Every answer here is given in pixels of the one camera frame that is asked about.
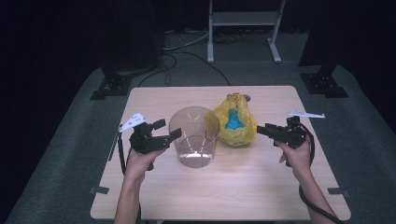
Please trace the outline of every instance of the black controller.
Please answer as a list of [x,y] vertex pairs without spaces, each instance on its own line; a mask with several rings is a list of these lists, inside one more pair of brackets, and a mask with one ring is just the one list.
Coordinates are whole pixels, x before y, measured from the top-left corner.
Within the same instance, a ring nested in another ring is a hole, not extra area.
[[[147,154],[152,151],[169,148],[172,141],[181,136],[181,129],[176,129],[169,133],[169,135],[153,137],[151,132],[165,126],[165,119],[160,119],[152,124],[146,122],[134,126],[134,133],[129,138],[131,148],[142,154]],[[152,170],[154,165],[151,164],[148,171]]]
[[299,147],[305,141],[306,132],[302,129],[300,118],[297,116],[287,118],[288,126],[282,127],[265,123],[265,127],[257,125],[257,133],[267,135],[275,141],[286,143],[291,148]]

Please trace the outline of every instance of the table leg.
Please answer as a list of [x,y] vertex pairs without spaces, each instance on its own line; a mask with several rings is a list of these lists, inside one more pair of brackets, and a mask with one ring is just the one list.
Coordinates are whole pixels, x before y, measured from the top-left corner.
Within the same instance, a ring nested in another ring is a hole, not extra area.
[[207,61],[213,63],[215,57],[213,55],[213,0],[209,1],[209,37],[207,39]]
[[286,0],[282,0],[280,2],[279,10],[277,11],[277,17],[276,17],[273,35],[271,38],[267,39],[268,45],[270,46],[270,50],[273,54],[275,63],[282,63],[282,60],[280,59],[280,56],[279,56],[279,52],[277,51],[277,48],[275,45],[275,41],[276,41],[277,32],[279,30],[280,21],[282,20],[283,8],[285,7],[285,3],[286,3]]

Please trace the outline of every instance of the tape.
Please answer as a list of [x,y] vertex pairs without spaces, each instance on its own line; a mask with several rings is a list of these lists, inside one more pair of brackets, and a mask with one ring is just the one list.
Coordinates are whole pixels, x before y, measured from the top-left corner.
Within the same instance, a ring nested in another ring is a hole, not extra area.
[[330,194],[342,194],[345,198],[349,198],[350,194],[347,190],[342,190],[341,188],[331,188],[327,189]]
[[108,188],[104,188],[104,187],[91,187],[89,193],[91,194],[96,194],[96,193],[101,193],[101,194],[107,194],[109,191]]

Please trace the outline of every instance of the wooden table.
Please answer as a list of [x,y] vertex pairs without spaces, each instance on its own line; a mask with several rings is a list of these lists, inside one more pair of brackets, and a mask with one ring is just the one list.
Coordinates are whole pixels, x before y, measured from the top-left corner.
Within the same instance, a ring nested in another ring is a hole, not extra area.
[[[169,122],[181,108],[199,105],[214,109],[227,94],[234,92],[251,97],[249,109],[261,126],[265,123],[286,126],[288,111],[304,111],[297,91],[291,86],[136,88],[131,91],[120,123],[137,112],[143,114],[148,123],[158,119]],[[339,187],[312,125],[306,118],[301,118],[301,122],[315,136],[314,176],[337,216],[349,219],[344,196],[329,194],[328,189]],[[125,153],[132,132],[133,129],[123,133]],[[154,131],[153,135],[168,135],[167,126]],[[218,141],[214,160],[202,169],[191,169],[178,161],[172,144],[157,158],[154,170],[146,172],[140,194],[142,219],[309,219],[291,168],[278,163],[281,154],[281,149],[273,147],[272,139],[258,134],[253,143],[244,147],[229,147]],[[114,218],[122,179],[116,146],[100,182],[100,187],[109,190],[107,194],[96,194],[91,210],[93,218]]]

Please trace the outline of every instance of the blue patch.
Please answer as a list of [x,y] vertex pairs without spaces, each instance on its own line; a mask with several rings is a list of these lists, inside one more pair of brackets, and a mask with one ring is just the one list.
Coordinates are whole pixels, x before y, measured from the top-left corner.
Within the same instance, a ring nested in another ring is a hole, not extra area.
[[236,109],[230,109],[228,111],[228,123],[225,125],[226,129],[237,129],[243,128],[245,125],[238,118],[238,111]]

